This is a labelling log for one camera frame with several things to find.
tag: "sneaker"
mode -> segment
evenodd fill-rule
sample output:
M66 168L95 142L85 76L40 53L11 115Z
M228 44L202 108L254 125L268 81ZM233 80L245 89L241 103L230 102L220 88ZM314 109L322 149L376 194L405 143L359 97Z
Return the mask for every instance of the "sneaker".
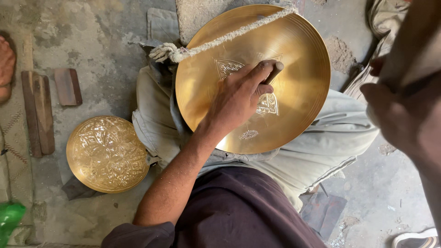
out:
M404 233L398 235L392 242L392 248L440 248L437 230L435 228L422 233Z

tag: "bare foot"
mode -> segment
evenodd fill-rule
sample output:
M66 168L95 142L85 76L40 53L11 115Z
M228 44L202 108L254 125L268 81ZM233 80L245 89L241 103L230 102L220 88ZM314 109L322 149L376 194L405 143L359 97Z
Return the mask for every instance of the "bare foot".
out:
M2 103L11 97L11 80L15 65L15 54L2 36L0 36L0 54L0 103Z

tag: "grey trousers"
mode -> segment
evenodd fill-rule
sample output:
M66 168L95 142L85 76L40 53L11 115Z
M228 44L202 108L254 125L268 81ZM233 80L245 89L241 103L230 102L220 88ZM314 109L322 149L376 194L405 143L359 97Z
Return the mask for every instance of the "grey trousers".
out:
M138 109L132 120L136 134L146 146L148 164L165 168L180 151L180 138L170 113L171 91L153 80L152 70L142 68L137 80ZM208 162L199 176L223 166L258 169L272 177L297 211L300 194L314 188L356 161L378 134L365 114L366 106L340 92L330 90L313 124L282 146L272 159L232 159Z

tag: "green plastic bag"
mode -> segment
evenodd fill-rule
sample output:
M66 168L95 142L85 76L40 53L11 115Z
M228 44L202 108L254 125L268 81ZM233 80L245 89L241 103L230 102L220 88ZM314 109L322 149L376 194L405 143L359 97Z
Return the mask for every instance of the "green plastic bag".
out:
M0 248L6 247L9 236L25 212L26 207L20 203L0 203Z

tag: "foot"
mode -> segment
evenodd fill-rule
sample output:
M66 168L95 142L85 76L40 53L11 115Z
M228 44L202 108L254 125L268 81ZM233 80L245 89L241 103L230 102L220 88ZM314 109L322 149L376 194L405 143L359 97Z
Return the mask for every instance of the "foot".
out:
M422 233L404 233L392 242L393 248L440 248L438 234L435 228Z
M3 36L0 36L0 54L0 103L3 103L11 97L11 80L15 65L15 54Z

